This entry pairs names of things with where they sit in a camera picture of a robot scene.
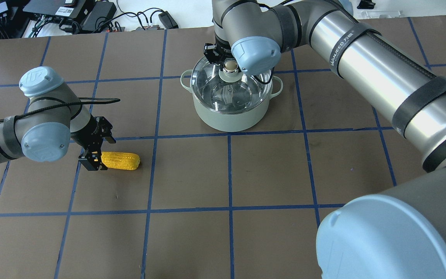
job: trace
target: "pot handle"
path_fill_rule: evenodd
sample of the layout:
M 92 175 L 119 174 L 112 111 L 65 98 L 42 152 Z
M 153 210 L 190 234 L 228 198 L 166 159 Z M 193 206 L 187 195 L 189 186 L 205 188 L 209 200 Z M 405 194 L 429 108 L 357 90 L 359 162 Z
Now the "pot handle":
M 273 79 L 275 81 L 278 81 L 280 83 L 280 90 L 278 90 L 277 93 L 273 93 L 269 95 L 270 99 L 273 99 L 274 97 L 277 97 L 278 95 L 280 95 L 281 91 L 283 90 L 283 81 L 281 80 L 281 78 L 277 77 L 277 76 L 273 76 Z
M 187 71 L 184 71 L 183 73 L 182 73 L 182 75 L 180 76 L 180 84 L 182 85 L 182 87 L 183 88 L 185 88 L 187 91 L 189 91 L 191 94 L 192 94 L 192 90 L 191 90 L 191 88 L 190 87 L 188 87 L 188 86 L 185 86 L 184 85 L 184 76 L 187 76 L 188 74 L 192 74 L 192 71 L 193 70 L 187 70 Z

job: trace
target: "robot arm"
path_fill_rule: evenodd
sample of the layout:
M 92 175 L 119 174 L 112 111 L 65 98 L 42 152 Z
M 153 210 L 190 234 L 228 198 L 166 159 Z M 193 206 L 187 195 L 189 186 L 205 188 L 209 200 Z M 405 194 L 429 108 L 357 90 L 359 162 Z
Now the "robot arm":
M 280 53 L 309 44 L 423 153 L 423 168 L 446 166 L 446 78 L 435 76 L 358 23 L 333 0 L 302 0 L 262 12 L 255 0 L 213 0 L 216 45 L 205 55 L 260 74 Z
M 322 278 L 446 278 L 446 78 L 358 23 L 334 0 L 261 12 L 255 0 L 213 0 L 210 62 L 257 75 L 309 44 L 423 153 L 420 178 L 329 214 L 316 237 Z
M 19 86 L 30 99 L 30 113 L 80 102 L 50 67 L 28 71 Z M 39 162 L 56 161 L 67 153 L 72 138 L 85 149 L 79 161 L 87 170 L 107 169 L 101 162 L 101 145 L 104 138 L 116 142 L 112 128 L 108 120 L 93 117 L 80 104 L 42 110 L 24 118 L 7 117 L 0 123 L 0 163 L 23 156 Z

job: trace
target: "pot rim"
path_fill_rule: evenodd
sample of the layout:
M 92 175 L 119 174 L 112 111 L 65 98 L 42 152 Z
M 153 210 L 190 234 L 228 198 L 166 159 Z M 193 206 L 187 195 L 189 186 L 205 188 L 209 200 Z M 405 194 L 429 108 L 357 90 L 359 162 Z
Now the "pot rim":
M 249 111 L 252 111 L 253 109 L 257 108 L 260 104 L 262 104 L 262 102 L 264 102 L 265 99 L 269 99 L 269 95 L 271 94 L 271 91 L 273 90 L 273 81 L 272 81 L 272 80 L 271 80 L 270 83 L 268 83 L 268 84 L 264 84 L 264 86 L 265 86 L 265 88 L 264 88 L 264 97 L 262 98 L 262 100 L 261 100 L 259 103 L 257 103 L 255 106 L 253 106 L 253 108 L 251 108 L 251 109 L 249 109 L 249 110 L 244 110 L 244 111 L 237 112 L 237 113 L 231 113 L 231 112 L 217 111 L 217 110 L 213 109 L 212 107 L 210 107 L 208 104 L 206 104 L 205 102 L 203 102 L 203 101 L 200 99 L 200 97 L 198 96 L 198 94 L 196 94 L 196 90 L 194 90 L 194 85 L 192 84 L 192 80 L 193 80 L 193 78 L 194 78 L 194 76 L 193 76 L 193 74 L 194 74 L 194 70 L 196 69 L 197 65 L 199 65 L 199 64 L 202 63 L 202 62 L 204 62 L 204 63 L 205 63 L 205 62 L 208 62 L 207 58 L 206 58 L 206 57 L 202 57 L 202 58 L 196 63 L 196 65 L 194 66 L 194 68 L 192 69 L 192 73 L 191 73 L 191 75 L 190 75 L 190 88 L 191 88 L 191 90 L 192 90 L 192 95 L 197 99 L 197 101 L 199 101 L 199 103 L 200 103 L 202 106 L 204 106 L 205 108 L 209 109 L 210 111 L 213 111 L 213 112 L 218 113 L 218 114 L 225 114 L 225 115 L 239 115 L 239 114 L 242 114 L 242 113 L 247 113 L 247 112 L 249 112 Z M 258 82 L 258 81 L 256 81 L 255 77 L 253 77 L 253 76 L 247 76 L 247 77 L 248 77 L 248 78 L 251 78 L 251 79 L 254 80 L 255 82 Z

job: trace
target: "brown table surface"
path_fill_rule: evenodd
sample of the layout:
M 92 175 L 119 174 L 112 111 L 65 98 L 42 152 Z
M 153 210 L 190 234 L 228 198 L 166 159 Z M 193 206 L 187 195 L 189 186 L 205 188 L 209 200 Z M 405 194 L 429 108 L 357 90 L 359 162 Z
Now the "brown table surface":
M 367 21 L 446 76 L 446 16 Z M 113 124 L 135 171 L 0 165 L 0 278 L 320 278 L 320 220 L 423 174 L 421 154 L 309 46 L 283 54 L 283 93 L 255 127 L 205 125 L 179 76 L 212 28 L 0 40 L 0 118 L 21 114 L 21 75 L 47 65 Z

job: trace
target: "power adapter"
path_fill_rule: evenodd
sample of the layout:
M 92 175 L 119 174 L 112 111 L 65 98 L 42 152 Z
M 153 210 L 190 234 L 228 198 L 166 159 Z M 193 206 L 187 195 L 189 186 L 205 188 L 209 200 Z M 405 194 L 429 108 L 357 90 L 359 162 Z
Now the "power adapter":
M 99 26 L 102 25 L 103 21 L 109 21 L 110 19 L 112 19 L 115 16 L 116 12 L 117 7 L 114 3 L 106 1 L 96 1 L 94 8 L 82 24 L 81 33 L 94 32 Z
M 176 29 L 178 28 L 178 23 L 173 19 L 172 15 L 164 11 L 158 15 L 161 23 L 165 26 L 166 29 Z

